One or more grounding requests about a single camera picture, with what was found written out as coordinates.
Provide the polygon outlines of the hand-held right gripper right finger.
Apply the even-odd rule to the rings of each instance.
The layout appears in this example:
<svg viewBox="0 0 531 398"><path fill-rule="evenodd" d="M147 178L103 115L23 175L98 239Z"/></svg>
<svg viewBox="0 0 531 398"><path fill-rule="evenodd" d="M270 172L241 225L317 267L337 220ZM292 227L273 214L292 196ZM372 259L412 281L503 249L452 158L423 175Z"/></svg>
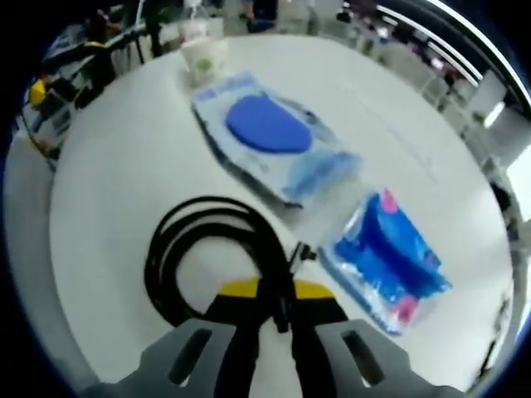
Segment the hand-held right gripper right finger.
<svg viewBox="0 0 531 398"><path fill-rule="evenodd" d="M323 285L295 281L292 357L304 397L455 397L411 366L405 350L362 319L349 319Z"/></svg>

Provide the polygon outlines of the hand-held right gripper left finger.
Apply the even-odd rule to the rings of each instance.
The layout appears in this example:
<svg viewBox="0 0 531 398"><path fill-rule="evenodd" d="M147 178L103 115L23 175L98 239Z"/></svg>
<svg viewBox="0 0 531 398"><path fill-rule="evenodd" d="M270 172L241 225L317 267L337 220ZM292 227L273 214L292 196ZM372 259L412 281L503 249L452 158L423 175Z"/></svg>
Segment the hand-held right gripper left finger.
<svg viewBox="0 0 531 398"><path fill-rule="evenodd" d="M257 278L224 284L203 319L190 318L146 348L139 367L84 397L247 397L265 320Z"/></svg>

